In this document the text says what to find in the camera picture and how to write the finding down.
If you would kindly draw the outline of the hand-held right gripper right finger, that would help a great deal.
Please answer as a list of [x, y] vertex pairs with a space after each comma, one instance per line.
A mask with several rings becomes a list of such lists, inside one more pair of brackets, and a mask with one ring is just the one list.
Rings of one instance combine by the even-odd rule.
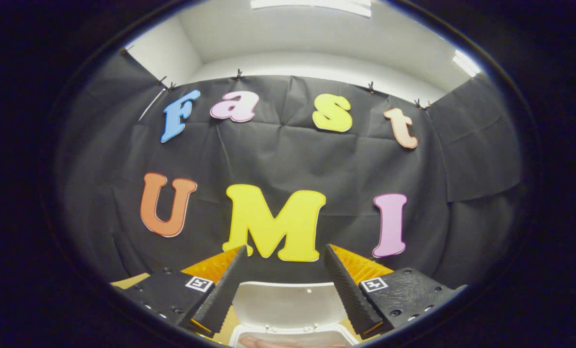
[[392, 270], [342, 247], [325, 247], [325, 269], [362, 339], [395, 333], [436, 315], [467, 288], [451, 288], [414, 267]]

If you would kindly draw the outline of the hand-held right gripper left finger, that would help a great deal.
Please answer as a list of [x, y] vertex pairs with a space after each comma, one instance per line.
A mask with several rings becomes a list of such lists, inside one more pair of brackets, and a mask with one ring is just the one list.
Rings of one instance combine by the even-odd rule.
[[247, 247], [238, 246], [181, 271], [166, 267], [119, 293], [162, 321], [211, 338], [223, 327], [247, 257]]

